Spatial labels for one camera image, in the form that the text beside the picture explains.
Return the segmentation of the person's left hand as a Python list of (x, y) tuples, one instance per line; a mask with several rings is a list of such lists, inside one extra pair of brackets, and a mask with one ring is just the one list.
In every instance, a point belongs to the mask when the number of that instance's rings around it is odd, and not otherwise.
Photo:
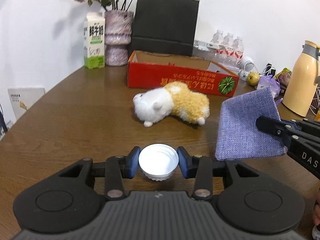
[(315, 226), (319, 226), (320, 224), (320, 194), (317, 193), (316, 203), (313, 208), (312, 218)]

